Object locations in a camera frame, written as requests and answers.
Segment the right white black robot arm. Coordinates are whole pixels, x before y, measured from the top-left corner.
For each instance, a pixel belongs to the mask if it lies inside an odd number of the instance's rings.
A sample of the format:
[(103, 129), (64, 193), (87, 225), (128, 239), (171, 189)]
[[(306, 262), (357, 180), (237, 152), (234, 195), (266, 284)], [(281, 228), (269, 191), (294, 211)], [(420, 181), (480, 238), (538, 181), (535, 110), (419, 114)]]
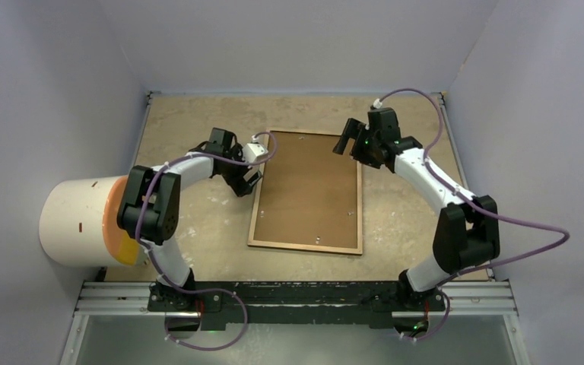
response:
[(398, 276), (398, 303), (415, 309), (451, 275), (500, 254), (497, 203), (489, 195), (476, 196), (430, 162), (417, 139), (402, 136), (393, 109), (372, 109), (367, 115), (366, 123), (346, 121), (334, 153), (343, 154), (352, 141), (350, 155), (356, 161), (376, 169), (386, 166), (416, 188), (438, 215), (432, 253)]

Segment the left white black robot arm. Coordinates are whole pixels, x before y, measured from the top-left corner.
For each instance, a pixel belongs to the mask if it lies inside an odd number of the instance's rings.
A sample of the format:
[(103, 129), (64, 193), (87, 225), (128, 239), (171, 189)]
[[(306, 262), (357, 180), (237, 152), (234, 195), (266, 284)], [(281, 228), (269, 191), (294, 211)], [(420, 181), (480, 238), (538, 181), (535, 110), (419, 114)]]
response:
[(184, 156), (155, 167), (137, 165), (128, 174), (116, 223), (142, 248), (157, 272), (157, 287), (169, 288), (167, 302), (176, 310), (192, 308), (199, 292), (175, 238), (181, 192), (221, 176), (235, 196), (252, 194), (262, 178), (259, 166), (278, 149), (261, 143), (262, 136), (240, 144), (235, 133), (214, 128)]

